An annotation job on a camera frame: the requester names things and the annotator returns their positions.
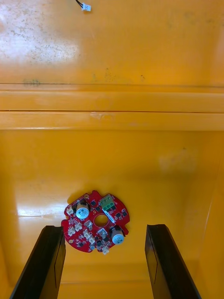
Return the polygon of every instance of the cable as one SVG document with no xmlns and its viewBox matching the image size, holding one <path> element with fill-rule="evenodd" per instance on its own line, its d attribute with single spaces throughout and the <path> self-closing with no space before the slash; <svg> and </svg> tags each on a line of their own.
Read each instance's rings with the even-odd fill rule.
<svg viewBox="0 0 224 299">
<path fill-rule="evenodd" d="M 82 5 L 82 3 L 80 3 L 78 0 L 76 0 L 76 2 L 78 3 L 78 5 L 80 5 L 80 6 L 81 6 L 81 8 L 83 8 L 83 5 Z"/>
</svg>

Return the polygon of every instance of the red circuit board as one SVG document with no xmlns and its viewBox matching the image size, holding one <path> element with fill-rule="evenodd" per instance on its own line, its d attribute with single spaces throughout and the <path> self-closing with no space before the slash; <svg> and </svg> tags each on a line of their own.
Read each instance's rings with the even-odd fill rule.
<svg viewBox="0 0 224 299">
<path fill-rule="evenodd" d="M 75 249 L 83 252 L 92 252 L 94 249 L 97 249 L 98 252 L 102 252 L 105 247 L 108 249 L 113 247 L 115 244 L 112 242 L 109 230 L 115 225 L 121 228 L 124 236 L 128 234 L 128 230 L 125 225 L 130 221 L 130 218 L 125 205 L 115 196 L 111 194 L 108 194 L 107 196 L 112 197 L 114 206 L 106 212 L 103 211 L 100 204 L 100 200 L 104 198 L 104 196 L 102 197 L 95 190 L 92 191 L 91 194 L 84 194 L 66 207 L 64 214 L 67 219 L 62 220 L 64 237 L 65 240 Z M 75 212 L 69 213 L 71 208 L 78 204 L 81 200 L 85 200 L 90 208 L 89 216 L 83 220 L 79 219 Z M 108 217 L 108 223 L 103 227 L 99 227 L 95 224 L 94 220 L 98 215 L 102 214 Z M 79 231 L 74 230 L 74 227 L 77 226 L 80 227 Z M 88 239 L 84 237 L 86 232 L 95 239 L 94 244 L 91 244 Z"/>
</svg>

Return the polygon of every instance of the yellow ledge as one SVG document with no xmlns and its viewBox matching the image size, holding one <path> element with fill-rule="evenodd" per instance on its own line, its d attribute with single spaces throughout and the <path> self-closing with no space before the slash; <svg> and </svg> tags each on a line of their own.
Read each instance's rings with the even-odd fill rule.
<svg viewBox="0 0 224 299">
<path fill-rule="evenodd" d="M 224 114 L 4 111 L 0 129 L 223 131 Z"/>
</svg>

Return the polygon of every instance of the wire connector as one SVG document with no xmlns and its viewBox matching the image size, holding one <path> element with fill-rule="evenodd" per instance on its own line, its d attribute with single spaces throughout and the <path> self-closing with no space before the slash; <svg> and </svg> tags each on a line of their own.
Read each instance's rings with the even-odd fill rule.
<svg viewBox="0 0 224 299">
<path fill-rule="evenodd" d="M 91 11 L 91 5 L 88 5 L 88 4 L 83 3 L 82 10 L 85 10 L 85 11 Z"/>
</svg>

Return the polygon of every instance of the white capacitor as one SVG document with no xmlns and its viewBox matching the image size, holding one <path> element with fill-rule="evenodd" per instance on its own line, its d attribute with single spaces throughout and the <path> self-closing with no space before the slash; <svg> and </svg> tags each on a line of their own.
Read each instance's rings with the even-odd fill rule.
<svg viewBox="0 0 224 299">
<path fill-rule="evenodd" d="M 89 208 L 88 208 L 88 205 L 85 205 L 84 203 L 79 203 L 77 204 L 77 207 L 76 207 L 76 216 L 79 218 L 79 219 L 86 219 L 88 216 L 89 216 Z"/>
<path fill-rule="evenodd" d="M 118 245 L 118 244 L 121 244 L 123 243 L 124 241 L 124 235 L 121 231 L 121 229 L 114 229 L 112 231 L 112 235 L 111 235 L 111 238 L 112 238 L 112 242 L 115 244 L 115 245 Z"/>
</svg>

